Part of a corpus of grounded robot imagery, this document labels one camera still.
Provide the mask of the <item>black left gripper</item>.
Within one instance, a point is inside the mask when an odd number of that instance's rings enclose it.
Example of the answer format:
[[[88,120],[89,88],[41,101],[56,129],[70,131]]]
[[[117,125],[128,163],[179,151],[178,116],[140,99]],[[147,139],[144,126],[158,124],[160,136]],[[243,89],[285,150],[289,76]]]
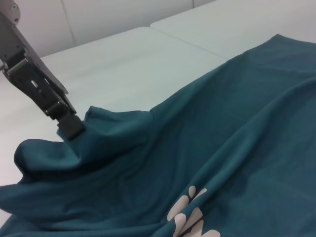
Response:
[[[58,121],[59,131],[68,140],[85,131],[66,96],[67,89],[3,13],[0,14],[0,59],[8,81],[33,100],[46,116]]]

